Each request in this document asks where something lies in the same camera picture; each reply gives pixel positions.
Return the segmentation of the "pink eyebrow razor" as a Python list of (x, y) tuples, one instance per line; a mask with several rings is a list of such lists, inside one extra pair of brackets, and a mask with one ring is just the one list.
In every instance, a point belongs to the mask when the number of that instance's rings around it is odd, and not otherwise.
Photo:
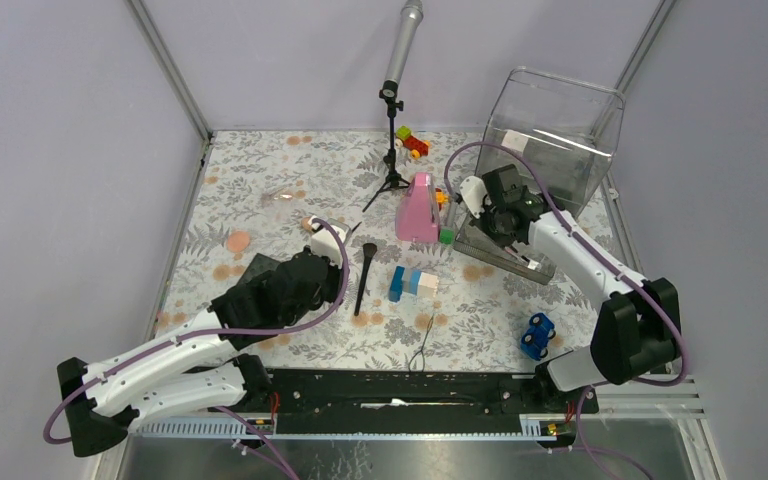
[(519, 252), (513, 246), (505, 247), (504, 251), (510, 255), (516, 262), (524, 265), (528, 269), (537, 270), (541, 264), (533, 259), (530, 259), (526, 255)]

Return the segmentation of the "black makeup brush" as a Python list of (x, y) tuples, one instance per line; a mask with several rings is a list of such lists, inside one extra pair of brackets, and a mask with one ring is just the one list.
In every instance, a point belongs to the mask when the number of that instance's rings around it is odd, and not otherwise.
[(354, 306), (354, 310), (353, 310), (353, 315), (355, 317), (360, 315), (362, 301), (363, 301), (363, 296), (364, 296), (364, 293), (365, 293), (365, 290), (366, 290), (366, 283), (367, 283), (367, 278), (368, 278), (369, 270), (370, 270), (370, 267), (371, 267), (372, 260), (373, 260), (374, 256), (377, 253), (377, 250), (378, 250), (378, 246), (375, 243), (367, 242), (367, 243), (363, 244), (363, 248), (362, 248), (362, 251), (363, 251), (362, 271), (361, 271), (361, 276), (360, 276), (360, 280), (359, 280), (359, 285), (358, 285), (358, 291), (357, 291), (357, 297), (356, 297), (356, 301), (355, 301), (355, 306)]

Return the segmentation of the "white cardboard box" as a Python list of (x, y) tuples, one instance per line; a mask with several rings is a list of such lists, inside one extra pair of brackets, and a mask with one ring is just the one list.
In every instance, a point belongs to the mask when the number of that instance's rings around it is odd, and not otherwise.
[(525, 150), (528, 142), (528, 135), (515, 130), (507, 129), (502, 137), (501, 145), (505, 148), (522, 152)]

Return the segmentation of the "clear acrylic makeup organizer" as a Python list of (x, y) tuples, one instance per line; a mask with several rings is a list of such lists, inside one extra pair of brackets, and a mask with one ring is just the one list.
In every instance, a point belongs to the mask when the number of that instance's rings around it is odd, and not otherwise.
[[(607, 175), (625, 107), (613, 88), (517, 67), (504, 84), (484, 131), (475, 175), (490, 175), (482, 193), (510, 186), (534, 195), (545, 185), (559, 208), (579, 217)], [(524, 151), (501, 145), (504, 132), (529, 136)]]

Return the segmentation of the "white blue brick stack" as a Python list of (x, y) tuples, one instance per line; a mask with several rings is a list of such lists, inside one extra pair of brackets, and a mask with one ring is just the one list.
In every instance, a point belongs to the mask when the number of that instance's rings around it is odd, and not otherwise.
[(439, 277), (416, 269), (397, 266), (388, 289), (388, 300), (398, 303), (405, 294), (420, 298), (434, 298), (439, 288)]

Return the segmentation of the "black wire hair loop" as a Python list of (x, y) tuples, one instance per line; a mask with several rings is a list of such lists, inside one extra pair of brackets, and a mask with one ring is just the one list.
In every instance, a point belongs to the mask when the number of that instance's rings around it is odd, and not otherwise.
[(427, 368), (426, 350), (431, 331), (435, 325), (435, 317), (438, 310), (439, 306), (436, 303), (433, 303), (428, 313), (419, 314), (415, 319), (415, 327), (421, 331), (422, 338), (419, 346), (407, 361), (407, 369), (409, 373), (424, 372)]

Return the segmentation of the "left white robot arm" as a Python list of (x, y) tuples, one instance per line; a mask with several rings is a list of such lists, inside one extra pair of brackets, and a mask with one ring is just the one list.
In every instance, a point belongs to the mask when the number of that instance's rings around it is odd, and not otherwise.
[(109, 359), (61, 362), (62, 402), (46, 421), (44, 440), (74, 456), (105, 452), (142, 425), (190, 411), (269, 401), (262, 363), (245, 349), (310, 329), (343, 302), (350, 274), (345, 249), (332, 259), (306, 247), (239, 282), (192, 319)]

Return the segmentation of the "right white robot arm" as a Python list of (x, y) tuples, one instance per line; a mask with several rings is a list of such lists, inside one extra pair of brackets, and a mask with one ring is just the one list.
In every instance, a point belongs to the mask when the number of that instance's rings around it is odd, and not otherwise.
[(589, 345), (547, 361), (533, 386), (535, 402), (557, 412), (573, 390), (622, 385), (682, 354), (678, 292), (648, 280), (593, 243), (549, 195), (527, 188), (514, 165), (481, 176), (473, 210), (479, 228), (500, 247), (523, 243), (554, 263), (597, 311)]

